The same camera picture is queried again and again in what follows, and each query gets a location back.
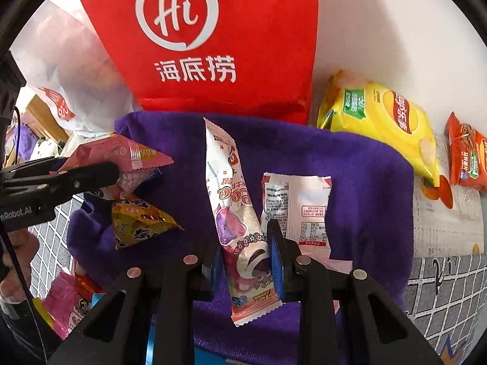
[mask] haidilao bag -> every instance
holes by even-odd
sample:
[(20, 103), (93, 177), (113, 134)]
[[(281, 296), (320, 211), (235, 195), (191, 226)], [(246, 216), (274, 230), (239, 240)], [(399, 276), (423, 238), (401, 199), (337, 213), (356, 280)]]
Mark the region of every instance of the haidilao bag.
[(81, 0), (143, 108), (306, 123), (318, 0)]

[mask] finger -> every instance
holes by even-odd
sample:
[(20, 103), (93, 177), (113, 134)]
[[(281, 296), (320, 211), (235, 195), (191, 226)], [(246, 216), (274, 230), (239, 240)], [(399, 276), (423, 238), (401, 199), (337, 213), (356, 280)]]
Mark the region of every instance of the finger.
[(8, 237), (14, 247), (19, 247), (27, 243), (30, 233), (27, 228), (19, 229), (8, 233)]
[[(22, 269), (22, 274), (24, 275), (25, 282), (29, 287), (32, 275), (31, 267), (30, 265), (25, 265), (20, 268)], [(15, 270), (11, 269), (8, 275), (0, 283), (0, 294), (2, 294), (4, 298), (9, 299), (11, 297), (14, 297), (14, 295), (18, 295), (17, 291), (19, 290), (22, 290), (22, 285), (20, 284), (19, 277), (17, 276)]]
[[(37, 240), (37, 238), (33, 234), (29, 233), (27, 236), (27, 242), (24, 245), (15, 248), (15, 254), (17, 255), (17, 259), (19, 260), (19, 264), (21, 266), (30, 265), (38, 250), (39, 240)], [(9, 268), (14, 267), (12, 259), (7, 252), (3, 254), (2, 262), (5, 266)]]

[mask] silver screw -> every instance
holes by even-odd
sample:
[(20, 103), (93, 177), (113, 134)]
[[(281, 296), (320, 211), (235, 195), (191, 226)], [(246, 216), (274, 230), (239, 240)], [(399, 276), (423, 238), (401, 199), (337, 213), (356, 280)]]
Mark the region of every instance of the silver screw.
[(296, 258), (296, 262), (298, 262), (300, 265), (306, 266), (311, 263), (311, 258), (307, 255), (300, 255)]
[(183, 262), (186, 263), (187, 265), (194, 265), (196, 262), (198, 262), (198, 257), (196, 255), (186, 255), (183, 258)]
[(367, 272), (362, 269), (355, 269), (353, 275), (357, 280), (365, 280), (367, 278)]
[(140, 276), (141, 273), (142, 270), (140, 270), (139, 268), (130, 268), (129, 270), (127, 270), (127, 275), (130, 278), (137, 278), (138, 276)]

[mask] purple cloth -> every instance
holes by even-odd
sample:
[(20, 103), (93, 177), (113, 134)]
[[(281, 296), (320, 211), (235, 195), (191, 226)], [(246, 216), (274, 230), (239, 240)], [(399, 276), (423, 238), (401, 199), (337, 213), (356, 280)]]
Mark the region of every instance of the purple cloth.
[[(17, 127), (14, 128), (14, 152), (17, 144)], [(20, 125), (20, 143), (19, 143), (19, 158), (22, 158), (24, 162), (30, 161), (32, 151), (36, 146), (39, 137), (26, 125)]]
[[(85, 207), (71, 216), (70, 252), (100, 284), (132, 266), (191, 253), (216, 229), (205, 187), (202, 114), (136, 112), (119, 119), (116, 132), (170, 155), (162, 178), (137, 195), (171, 214), (184, 231), (169, 231), (120, 251), (110, 207)], [(412, 185), (409, 163), (391, 147), (350, 133), (331, 133), (274, 120), (205, 114), (235, 140), (249, 195), (261, 214), (264, 172), (332, 176), (326, 229), (334, 259), (351, 259), (401, 304), (412, 267)], [(251, 364), (296, 363), (299, 304), (285, 304), (242, 327), (230, 319), (226, 279), (211, 303), (194, 304), (195, 343)]]

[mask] yellow snack package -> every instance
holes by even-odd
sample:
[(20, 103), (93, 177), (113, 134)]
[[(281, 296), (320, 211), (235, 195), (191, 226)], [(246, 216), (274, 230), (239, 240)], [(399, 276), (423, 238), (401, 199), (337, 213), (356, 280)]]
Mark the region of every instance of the yellow snack package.
[(116, 247), (119, 250), (181, 226), (168, 213), (130, 195), (111, 206)]
[(331, 79), (317, 127), (384, 142), (398, 151), (415, 173), (440, 185), (436, 142), (426, 112), (376, 82), (340, 70)]

